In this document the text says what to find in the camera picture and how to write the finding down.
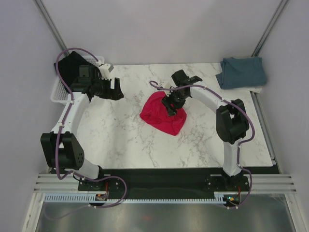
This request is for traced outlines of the red t shirt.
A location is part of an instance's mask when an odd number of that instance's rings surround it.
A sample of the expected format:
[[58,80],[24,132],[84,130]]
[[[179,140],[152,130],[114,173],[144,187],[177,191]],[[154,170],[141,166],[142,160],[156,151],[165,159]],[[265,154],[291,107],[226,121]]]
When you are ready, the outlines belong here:
[[150,126],[169,135],[176,136],[185,124],[187,114],[184,109],[179,109],[176,115],[169,116],[161,102],[165,96],[163,91],[153,93],[146,101],[140,113],[140,118]]

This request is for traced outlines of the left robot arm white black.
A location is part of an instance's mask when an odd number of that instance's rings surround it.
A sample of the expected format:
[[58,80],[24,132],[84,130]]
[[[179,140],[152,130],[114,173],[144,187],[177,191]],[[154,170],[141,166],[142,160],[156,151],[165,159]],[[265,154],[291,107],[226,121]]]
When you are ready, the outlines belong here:
[[66,174],[76,173],[89,179],[89,185],[101,190],[106,178],[100,175],[100,167],[85,158],[84,150],[76,133],[83,113],[93,97],[117,101],[124,97],[120,88],[120,79],[111,79],[111,64],[99,67],[82,65],[79,68],[78,90],[68,95],[66,106],[50,133],[41,135],[41,145],[48,167],[55,169],[60,180]]

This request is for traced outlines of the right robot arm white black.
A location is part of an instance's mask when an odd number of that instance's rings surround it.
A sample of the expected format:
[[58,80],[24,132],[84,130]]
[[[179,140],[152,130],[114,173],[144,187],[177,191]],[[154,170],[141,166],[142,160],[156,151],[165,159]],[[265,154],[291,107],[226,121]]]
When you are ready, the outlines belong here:
[[162,104],[168,116],[175,116],[184,106],[187,98],[194,98],[216,115],[216,133],[224,144],[222,187],[233,190],[239,180],[236,175],[241,172],[237,145],[246,137],[249,121],[245,116],[244,102],[240,99],[224,100],[222,96],[208,87],[198,85],[202,79],[198,76],[188,77],[184,70],[176,71],[171,76],[175,88],[170,87],[168,94],[162,99]]

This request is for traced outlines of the black t shirt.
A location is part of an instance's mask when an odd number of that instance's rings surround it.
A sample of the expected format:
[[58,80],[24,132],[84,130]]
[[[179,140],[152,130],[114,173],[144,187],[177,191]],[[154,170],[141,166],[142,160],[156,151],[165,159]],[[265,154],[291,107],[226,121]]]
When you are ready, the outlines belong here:
[[58,62],[59,73],[68,87],[71,88],[71,85],[77,82],[79,78],[79,67],[83,65],[95,67],[95,65],[86,61],[75,51],[72,51],[67,57],[64,57]]

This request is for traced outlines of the white perforated plastic basket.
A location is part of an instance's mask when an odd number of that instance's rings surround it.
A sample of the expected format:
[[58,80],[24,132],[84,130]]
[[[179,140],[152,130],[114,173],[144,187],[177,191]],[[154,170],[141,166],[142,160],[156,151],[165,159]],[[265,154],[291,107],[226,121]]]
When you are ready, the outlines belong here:
[[[91,55],[83,55],[82,57],[86,61],[95,65],[96,67],[99,67],[100,65],[105,63],[105,59],[102,56],[96,56],[98,61],[95,58],[93,58]],[[56,76],[56,79],[55,79],[55,82],[52,88],[52,92],[50,95],[50,100],[54,103],[60,103],[62,105],[66,105],[67,99],[68,99],[68,92],[66,91],[59,77]]]

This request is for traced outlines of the blue folded t shirt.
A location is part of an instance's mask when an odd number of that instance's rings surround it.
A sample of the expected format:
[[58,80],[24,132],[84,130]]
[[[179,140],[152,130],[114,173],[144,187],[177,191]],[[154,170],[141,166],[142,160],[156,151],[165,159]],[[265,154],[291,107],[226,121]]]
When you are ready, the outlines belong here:
[[216,75],[216,79],[221,89],[262,87],[267,83],[260,57],[224,58],[220,66],[222,71]]

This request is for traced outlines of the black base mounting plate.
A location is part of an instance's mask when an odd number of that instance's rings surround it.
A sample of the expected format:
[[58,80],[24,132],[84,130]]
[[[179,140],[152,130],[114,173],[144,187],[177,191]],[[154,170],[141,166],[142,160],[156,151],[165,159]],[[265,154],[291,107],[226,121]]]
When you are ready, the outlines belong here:
[[105,169],[101,182],[80,180],[79,191],[108,191],[115,198],[212,197],[215,192],[245,192],[249,180],[243,172],[235,177],[222,168]]

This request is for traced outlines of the left aluminium corner rail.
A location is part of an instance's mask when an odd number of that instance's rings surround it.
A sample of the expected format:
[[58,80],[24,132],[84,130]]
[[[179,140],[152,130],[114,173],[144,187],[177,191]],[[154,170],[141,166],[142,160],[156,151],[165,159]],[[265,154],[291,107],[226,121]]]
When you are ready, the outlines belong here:
[[56,28],[56,25],[50,16],[46,6],[44,5],[42,0],[34,0],[34,4],[36,5],[37,9],[39,10],[42,18],[44,19],[46,25],[48,26],[49,30],[51,31],[57,45],[61,49],[61,51],[66,50],[67,46],[65,45],[64,40],[62,39],[60,32]]

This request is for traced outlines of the aluminium corner rail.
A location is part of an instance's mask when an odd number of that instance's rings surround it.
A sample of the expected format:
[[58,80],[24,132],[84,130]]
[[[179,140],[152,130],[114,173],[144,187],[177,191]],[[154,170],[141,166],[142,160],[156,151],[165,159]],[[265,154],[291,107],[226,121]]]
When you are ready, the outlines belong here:
[[275,9],[270,21],[268,22],[265,30],[263,31],[255,49],[253,50],[251,57],[259,56],[261,50],[263,49],[264,45],[266,44],[271,32],[275,28],[277,22],[279,21],[281,15],[283,14],[284,10],[288,6],[290,0],[281,0],[278,6]]
[[37,9],[39,10],[42,18],[44,19],[46,25],[48,26],[49,30],[51,31],[57,45],[61,49],[61,51],[66,50],[67,46],[65,45],[64,40],[62,39],[60,32],[56,28],[56,25],[50,16],[46,6],[44,5],[42,0],[34,0],[34,4],[36,5]]

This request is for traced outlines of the right aluminium corner rail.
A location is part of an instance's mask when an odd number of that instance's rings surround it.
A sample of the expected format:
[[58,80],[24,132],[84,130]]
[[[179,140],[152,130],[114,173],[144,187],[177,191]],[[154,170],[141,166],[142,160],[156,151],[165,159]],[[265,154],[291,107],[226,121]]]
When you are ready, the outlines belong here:
[[279,21],[281,15],[283,14],[284,10],[288,6],[290,0],[281,0],[278,6],[275,9],[270,21],[268,22],[265,30],[263,31],[255,49],[253,50],[251,57],[259,56],[261,50],[263,49],[264,45],[266,44],[271,32],[275,28],[277,22]]

